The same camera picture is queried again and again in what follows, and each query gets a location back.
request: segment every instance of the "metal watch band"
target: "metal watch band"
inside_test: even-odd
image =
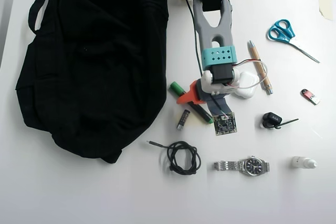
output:
[[[269,163],[264,162],[265,165],[265,173],[269,172]]]
[[[243,161],[218,161],[215,162],[215,169],[217,170],[244,170]]]

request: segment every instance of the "teal part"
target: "teal part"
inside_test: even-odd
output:
[[[211,65],[236,62],[237,56],[235,46],[207,48],[202,51],[203,71]]]
[[[280,26],[280,23],[284,22],[286,24],[286,28]],[[268,31],[268,36],[275,41],[282,43],[289,43],[290,40],[295,37],[295,33],[290,22],[287,19],[281,19],[275,22],[275,24]]]

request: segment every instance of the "green circuit board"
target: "green circuit board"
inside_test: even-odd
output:
[[[235,113],[214,116],[216,136],[237,132]]]

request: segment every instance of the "teal bracket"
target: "teal bracket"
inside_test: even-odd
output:
[[[235,46],[207,48],[202,51],[203,71],[211,65],[236,62],[237,56]]]

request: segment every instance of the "white cable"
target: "white cable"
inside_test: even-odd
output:
[[[236,87],[236,86],[228,85],[229,87],[234,88],[234,89],[250,89],[250,88],[253,88],[253,87],[261,84],[267,78],[267,73],[268,73],[267,65],[263,61],[261,61],[261,60],[253,60],[253,59],[251,59],[251,60],[248,60],[248,61],[241,62],[241,63],[235,65],[234,67],[239,67],[239,66],[247,64],[249,62],[258,62],[258,63],[262,64],[263,67],[264,67],[264,69],[265,69],[265,77],[261,81],[259,81],[258,83],[254,84],[254,85],[252,85],[250,87],[241,88],[241,87]]]

